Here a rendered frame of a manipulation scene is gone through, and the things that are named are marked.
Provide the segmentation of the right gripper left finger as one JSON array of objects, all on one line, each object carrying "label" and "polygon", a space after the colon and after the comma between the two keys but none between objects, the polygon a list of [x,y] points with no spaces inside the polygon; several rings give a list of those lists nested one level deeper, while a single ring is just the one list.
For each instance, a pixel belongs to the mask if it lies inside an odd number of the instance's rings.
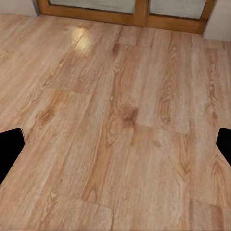
[{"label": "right gripper left finger", "polygon": [[19,128],[0,133],[0,185],[24,146]]}]

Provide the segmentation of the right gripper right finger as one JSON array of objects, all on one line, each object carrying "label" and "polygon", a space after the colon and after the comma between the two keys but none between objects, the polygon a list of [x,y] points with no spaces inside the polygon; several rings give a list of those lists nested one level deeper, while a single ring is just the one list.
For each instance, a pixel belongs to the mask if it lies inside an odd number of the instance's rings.
[{"label": "right gripper right finger", "polygon": [[216,144],[222,155],[231,166],[231,130],[227,128],[220,128]]}]

